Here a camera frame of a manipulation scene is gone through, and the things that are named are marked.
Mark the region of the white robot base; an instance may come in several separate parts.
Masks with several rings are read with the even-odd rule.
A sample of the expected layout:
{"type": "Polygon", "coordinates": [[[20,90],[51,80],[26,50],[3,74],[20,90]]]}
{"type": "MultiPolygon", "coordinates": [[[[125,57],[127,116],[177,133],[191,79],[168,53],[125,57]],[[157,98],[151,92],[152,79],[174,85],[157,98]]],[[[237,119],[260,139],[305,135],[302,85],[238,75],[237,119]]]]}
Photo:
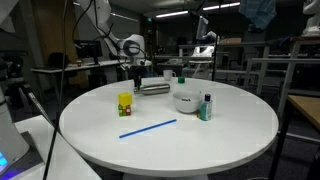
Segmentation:
{"type": "Polygon", "coordinates": [[[29,144],[14,125],[6,99],[0,88],[0,174],[4,174],[28,150],[29,144]]]}

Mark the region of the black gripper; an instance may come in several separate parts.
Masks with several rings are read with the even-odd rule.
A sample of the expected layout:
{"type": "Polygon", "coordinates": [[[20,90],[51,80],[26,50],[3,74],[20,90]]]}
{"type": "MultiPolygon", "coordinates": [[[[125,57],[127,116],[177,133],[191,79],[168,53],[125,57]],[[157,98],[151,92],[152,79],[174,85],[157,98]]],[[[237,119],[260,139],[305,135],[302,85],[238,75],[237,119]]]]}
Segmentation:
{"type": "Polygon", "coordinates": [[[131,78],[134,78],[134,92],[138,92],[138,87],[140,88],[142,84],[141,77],[146,76],[147,70],[151,66],[152,62],[144,58],[136,58],[133,60],[133,63],[129,68],[129,75],[131,78]]]}

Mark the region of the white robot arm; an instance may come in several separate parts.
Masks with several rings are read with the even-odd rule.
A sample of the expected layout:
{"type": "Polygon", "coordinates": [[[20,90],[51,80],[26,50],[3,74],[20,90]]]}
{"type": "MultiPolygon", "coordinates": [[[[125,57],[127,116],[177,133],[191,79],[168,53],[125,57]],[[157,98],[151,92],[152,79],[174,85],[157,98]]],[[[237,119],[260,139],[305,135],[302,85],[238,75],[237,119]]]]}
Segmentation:
{"type": "Polygon", "coordinates": [[[134,91],[138,92],[142,85],[143,65],[146,61],[145,40],[138,34],[127,38],[117,38],[112,32],[109,18],[112,8],[109,0],[76,0],[84,13],[93,23],[94,28],[108,46],[111,54],[131,59],[130,70],[133,74],[134,91]]]}

